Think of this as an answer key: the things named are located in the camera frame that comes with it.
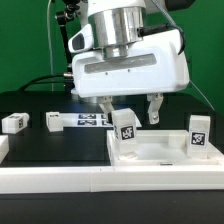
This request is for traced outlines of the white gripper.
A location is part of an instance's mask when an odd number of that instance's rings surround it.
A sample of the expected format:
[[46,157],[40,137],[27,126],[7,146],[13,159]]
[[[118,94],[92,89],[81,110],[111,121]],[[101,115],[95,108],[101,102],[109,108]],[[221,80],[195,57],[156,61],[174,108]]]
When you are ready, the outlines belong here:
[[103,59],[100,50],[80,53],[72,61],[76,91],[82,98],[99,97],[109,124],[112,96],[148,94],[149,122],[157,124],[162,93],[183,90],[189,83],[185,54],[178,54],[180,45],[179,31],[171,30],[135,42],[127,57]]

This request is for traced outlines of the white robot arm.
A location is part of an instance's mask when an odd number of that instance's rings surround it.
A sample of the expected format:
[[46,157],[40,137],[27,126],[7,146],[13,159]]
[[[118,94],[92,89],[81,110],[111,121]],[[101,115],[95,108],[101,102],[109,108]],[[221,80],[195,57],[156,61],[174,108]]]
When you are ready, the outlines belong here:
[[77,94],[96,98],[106,115],[114,96],[145,94],[159,122],[163,95],[186,88],[185,37],[171,18],[148,27],[146,15],[186,9],[196,0],[81,0],[82,29],[69,41]]

